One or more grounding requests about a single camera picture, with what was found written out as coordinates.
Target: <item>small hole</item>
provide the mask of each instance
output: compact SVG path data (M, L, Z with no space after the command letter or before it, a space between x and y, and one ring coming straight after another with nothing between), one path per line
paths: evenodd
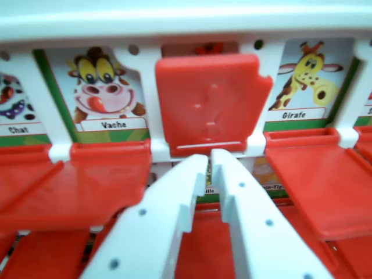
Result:
M259 50L259 49L262 49L262 47L263 47L263 41L262 40L255 41L255 49Z
M141 216L143 216L143 215L145 215L146 214L146 209L141 209L140 211L139 211L139 215L141 215Z
M132 54L132 55L137 55L137 54L139 54L140 49L139 49L136 45L130 45L130 46L128 47L128 51L129 51L129 53Z
M274 222L272 221L272 219L267 219L265 221L265 224L267 224L269 227L272 227L274 225Z
M119 264L120 264L120 262L119 262L118 259L112 259L110 264L109 264L109 268L111 270L117 269L119 267Z
M6 51L0 51L0 58L4 61L9 61L10 55Z

